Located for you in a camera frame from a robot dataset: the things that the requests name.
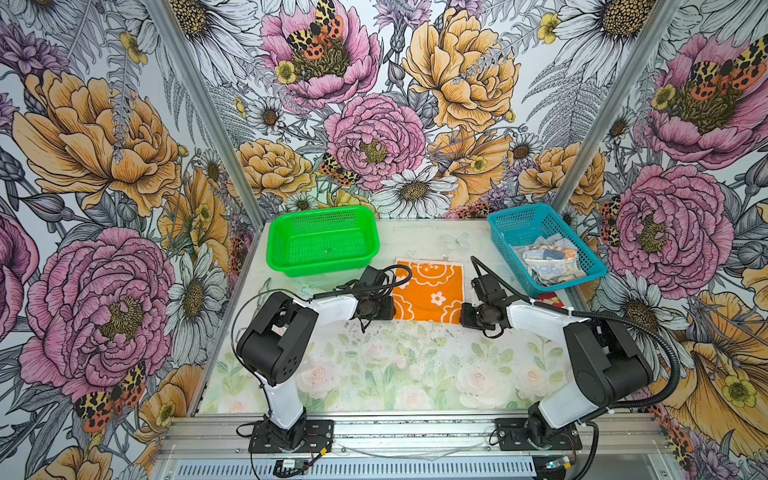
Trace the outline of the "orange white patterned towel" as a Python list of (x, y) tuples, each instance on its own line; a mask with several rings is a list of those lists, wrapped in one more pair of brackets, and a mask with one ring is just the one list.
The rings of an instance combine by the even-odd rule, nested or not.
[(392, 293), (395, 320), (460, 324), (465, 302), (461, 263), (397, 259), (396, 264), (407, 266), (412, 276)]

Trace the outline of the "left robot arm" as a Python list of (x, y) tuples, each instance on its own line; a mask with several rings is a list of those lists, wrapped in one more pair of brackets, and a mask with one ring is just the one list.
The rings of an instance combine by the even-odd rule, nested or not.
[(294, 375), (302, 364), (311, 337), (319, 327), (357, 320), (362, 330), (373, 321), (390, 321), (396, 313), (393, 291), (407, 284), (412, 271), (397, 279), (397, 265), (368, 266), (358, 279), (332, 291), (301, 299), (285, 289), (268, 290), (233, 350), (241, 365), (259, 381), (267, 413), (251, 434), (251, 453), (308, 451), (313, 440), (331, 444), (333, 423), (310, 421)]

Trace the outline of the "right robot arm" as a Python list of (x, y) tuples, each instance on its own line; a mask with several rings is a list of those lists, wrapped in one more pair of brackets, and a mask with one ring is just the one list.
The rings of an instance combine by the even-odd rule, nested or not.
[[(479, 303), (464, 303), (460, 324), (497, 338), (507, 330), (525, 330), (561, 343), (572, 379), (534, 403), (518, 430), (533, 447), (546, 448), (577, 423), (586, 423), (615, 408), (644, 408), (668, 398), (682, 374), (671, 343), (649, 328), (611, 313), (579, 312), (524, 296), (495, 273), (471, 281)], [(645, 333), (665, 352), (669, 378), (659, 392), (641, 400), (628, 397), (655, 381), (653, 368), (630, 334)]]

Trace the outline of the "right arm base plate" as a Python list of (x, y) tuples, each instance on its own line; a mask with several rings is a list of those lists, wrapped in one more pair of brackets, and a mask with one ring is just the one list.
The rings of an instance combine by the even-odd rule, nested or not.
[(494, 420), (494, 426), (502, 451), (578, 451), (582, 448), (574, 423), (552, 428), (537, 418), (502, 417)]

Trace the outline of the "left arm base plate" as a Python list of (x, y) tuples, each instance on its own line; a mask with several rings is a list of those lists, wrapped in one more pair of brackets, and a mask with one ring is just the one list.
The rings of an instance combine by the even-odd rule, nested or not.
[(334, 439), (332, 420), (299, 419), (290, 429), (279, 428), (270, 420), (257, 424), (249, 435), (251, 454), (330, 452)]

